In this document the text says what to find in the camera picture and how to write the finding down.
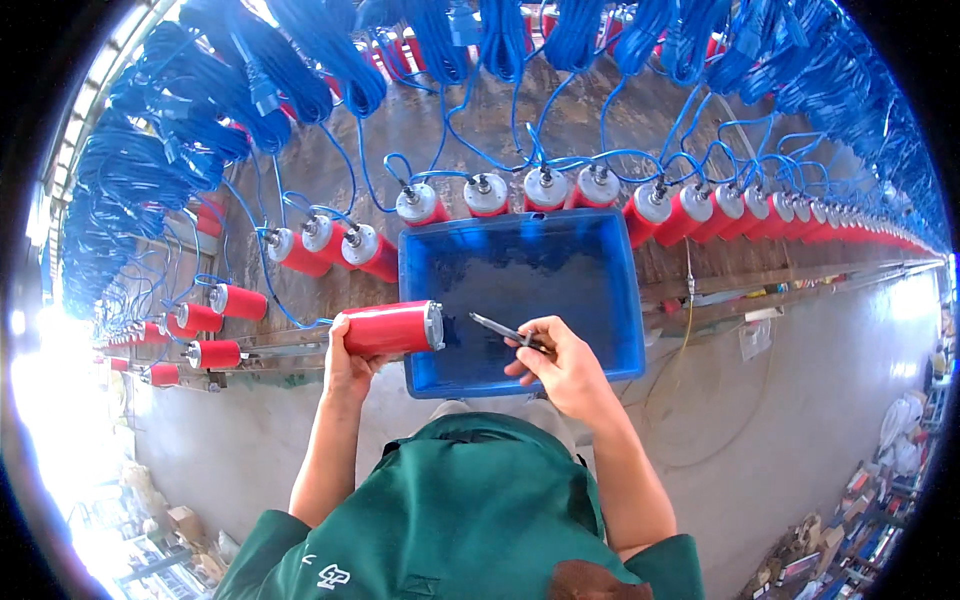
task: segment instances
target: gray pants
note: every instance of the gray pants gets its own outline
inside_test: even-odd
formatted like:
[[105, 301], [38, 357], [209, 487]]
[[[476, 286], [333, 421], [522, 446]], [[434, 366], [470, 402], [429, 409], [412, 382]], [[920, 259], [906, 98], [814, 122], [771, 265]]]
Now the gray pants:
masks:
[[[433, 411], [433, 415], [427, 422], [443, 417], [444, 415], [456, 415], [458, 413], [472, 413], [474, 410], [460, 400], [447, 400]], [[511, 417], [523, 419], [528, 423], [535, 425], [553, 437], [560, 440], [570, 456], [576, 456], [576, 444], [573, 442], [573, 433], [564, 422], [557, 408], [543, 398], [530, 398], [523, 404], [511, 409], [506, 413]]]

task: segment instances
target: blue plastic bin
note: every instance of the blue plastic bin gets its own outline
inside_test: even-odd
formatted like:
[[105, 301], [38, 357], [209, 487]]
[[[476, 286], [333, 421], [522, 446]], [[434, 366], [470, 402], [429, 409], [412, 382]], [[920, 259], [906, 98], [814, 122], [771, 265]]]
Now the blue plastic bin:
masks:
[[579, 208], [408, 228], [398, 249], [400, 300], [444, 305], [446, 348], [404, 360], [410, 396], [542, 390], [503, 373], [515, 351], [468, 317], [471, 311], [511, 328], [559, 315], [590, 344], [610, 381], [643, 375], [640, 298], [620, 211]]

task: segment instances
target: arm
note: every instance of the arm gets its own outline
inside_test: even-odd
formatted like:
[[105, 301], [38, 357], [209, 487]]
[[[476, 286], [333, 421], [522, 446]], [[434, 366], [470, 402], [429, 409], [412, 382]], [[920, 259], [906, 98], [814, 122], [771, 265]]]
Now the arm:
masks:
[[[527, 331], [553, 354], [518, 348], [516, 360], [504, 372], [523, 373], [523, 385], [539, 379], [560, 412], [581, 420], [593, 432], [610, 547], [626, 561], [646, 546], [677, 535], [670, 499], [593, 351], [559, 317], [534, 319], [519, 328], [520, 333]], [[506, 342], [516, 346], [513, 340]]]
[[385, 356], [364, 359], [347, 354], [344, 335], [349, 327], [347, 316], [338, 315], [328, 332], [324, 392], [290, 493], [290, 514], [311, 528], [353, 493], [360, 409], [373, 375], [387, 362]]

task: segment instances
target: white logo on shirt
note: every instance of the white logo on shirt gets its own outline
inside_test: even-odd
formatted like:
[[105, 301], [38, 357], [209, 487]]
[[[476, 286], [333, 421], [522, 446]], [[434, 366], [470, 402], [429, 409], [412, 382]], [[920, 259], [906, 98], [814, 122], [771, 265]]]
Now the white logo on shirt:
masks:
[[317, 582], [318, 588], [333, 589], [337, 584], [345, 584], [350, 580], [350, 574], [342, 570], [336, 564], [327, 566], [320, 572], [320, 581]]

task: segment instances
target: hand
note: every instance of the hand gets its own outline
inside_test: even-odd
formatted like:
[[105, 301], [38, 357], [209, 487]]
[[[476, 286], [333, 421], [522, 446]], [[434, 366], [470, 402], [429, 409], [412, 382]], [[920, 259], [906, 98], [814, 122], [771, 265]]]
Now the hand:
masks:
[[551, 354], [542, 354], [532, 348], [518, 348], [517, 342], [504, 338], [517, 350], [516, 360], [503, 372], [512, 377], [522, 374], [520, 385], [539, 379], [557, 410], [591, 428], [612, 411], [623, 410], [593, 350], [560, 317], [534, 319], [517, 331], [521, 335], [533, 331], [534, 339], [551, 350]]
[[370, 392], [370, 382], [389, 356], [351, 356], [344, 348], [344, 336], [350, 329], [350, 319], [341, 313], [333, 320], [324, 360], [324, 401], [345, 403], [359, 408]]

